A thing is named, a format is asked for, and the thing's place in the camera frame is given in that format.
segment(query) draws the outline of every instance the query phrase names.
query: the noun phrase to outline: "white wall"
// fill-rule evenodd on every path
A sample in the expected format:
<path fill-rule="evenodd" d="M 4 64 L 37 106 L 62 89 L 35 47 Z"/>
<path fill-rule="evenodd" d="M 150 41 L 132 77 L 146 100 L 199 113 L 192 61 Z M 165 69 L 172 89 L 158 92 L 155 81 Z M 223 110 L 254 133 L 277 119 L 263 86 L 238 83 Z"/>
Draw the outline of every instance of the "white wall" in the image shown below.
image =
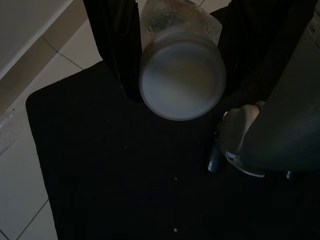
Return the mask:
<path fill-rule="evenodd" d="M 73 0 L 0 0 L 0 79 Z"/>

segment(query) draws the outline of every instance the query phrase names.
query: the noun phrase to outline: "black mat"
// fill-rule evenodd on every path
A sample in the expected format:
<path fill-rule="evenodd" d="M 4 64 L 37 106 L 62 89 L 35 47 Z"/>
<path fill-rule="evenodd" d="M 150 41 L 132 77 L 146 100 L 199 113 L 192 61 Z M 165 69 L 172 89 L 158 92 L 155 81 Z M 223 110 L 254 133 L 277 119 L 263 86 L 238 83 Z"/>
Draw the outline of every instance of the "black mat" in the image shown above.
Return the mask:
<path fill-rule="evenodd" d="M 317 174 L 290 184 L 231 165 L 206 173 L 215 111 L 162 119 L 127 99 L 103 62 L 26 106 L 59 240 L 320 238 Z"/>

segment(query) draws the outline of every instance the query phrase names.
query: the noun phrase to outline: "black rubber mat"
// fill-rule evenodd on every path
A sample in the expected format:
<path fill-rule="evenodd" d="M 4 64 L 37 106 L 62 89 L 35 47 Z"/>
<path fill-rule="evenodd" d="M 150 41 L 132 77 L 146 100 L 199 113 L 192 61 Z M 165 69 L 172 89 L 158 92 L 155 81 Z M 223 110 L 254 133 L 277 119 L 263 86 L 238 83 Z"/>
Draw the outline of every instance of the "black rubber mat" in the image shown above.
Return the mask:
<path fill-rule="evenodd" d="M 160 118 L 103 62 L 33 93 L 27 113 L 59 240 L 320 238 L 319 177 L 206 172 L 215 110 Z"/>

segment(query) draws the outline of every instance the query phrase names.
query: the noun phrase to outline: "white jar lid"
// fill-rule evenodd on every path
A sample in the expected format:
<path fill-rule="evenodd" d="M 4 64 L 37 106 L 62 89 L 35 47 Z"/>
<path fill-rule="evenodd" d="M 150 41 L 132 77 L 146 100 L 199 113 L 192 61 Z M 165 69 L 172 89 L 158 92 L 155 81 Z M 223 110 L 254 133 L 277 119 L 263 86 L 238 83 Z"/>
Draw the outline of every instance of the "white jar lid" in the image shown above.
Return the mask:
<path fill-rule="evenodd" d="M 225 85 L 225 65 L 205 34 L 172 28 L 157 35 L 142 54 L 140 92 L 163 118 L 185 121 L 204 115 L 220 100 Z"/>

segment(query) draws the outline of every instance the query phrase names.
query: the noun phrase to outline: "plastic wrap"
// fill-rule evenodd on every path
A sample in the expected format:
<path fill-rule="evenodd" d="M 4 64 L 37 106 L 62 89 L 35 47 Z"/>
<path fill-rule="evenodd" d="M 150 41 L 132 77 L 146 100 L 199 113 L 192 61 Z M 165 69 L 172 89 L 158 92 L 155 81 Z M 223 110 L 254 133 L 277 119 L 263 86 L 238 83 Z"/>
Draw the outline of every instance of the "plastic wrap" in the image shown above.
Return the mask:
<path fill-rule="evenodd" d="M 17 141 L 27 122 L 26 111 L 9 111 L 0 116 L 0 156 Z"/>
<path fill-rule="evenodd" d="M 140 16 L 142 50 L 164 30 L 183 27 L 205 33 L 218 45 L 222 25 L 189 0 L 148 0 Z"/>

